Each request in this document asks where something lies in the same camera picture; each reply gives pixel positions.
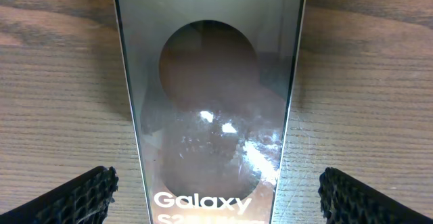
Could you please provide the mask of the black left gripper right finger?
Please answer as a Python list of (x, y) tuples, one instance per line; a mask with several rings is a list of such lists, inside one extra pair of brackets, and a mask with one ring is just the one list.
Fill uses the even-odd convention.
[(336, 168), (320, 174), (318, 194), (327, 224), (432, 224), (430, 217)]

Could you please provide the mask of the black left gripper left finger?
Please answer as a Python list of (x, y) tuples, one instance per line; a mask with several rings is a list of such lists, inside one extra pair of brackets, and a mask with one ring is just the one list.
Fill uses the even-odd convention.
[(97, 166), (1, 215), (1, 224), (102, 224), (118, 190), (114, 167)]

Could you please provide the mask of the Galaxy smartphone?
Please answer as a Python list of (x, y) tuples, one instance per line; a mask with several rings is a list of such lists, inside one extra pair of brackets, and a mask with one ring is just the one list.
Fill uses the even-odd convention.
[(270, 223), (305, 0), (114, 0), (151, 223)]

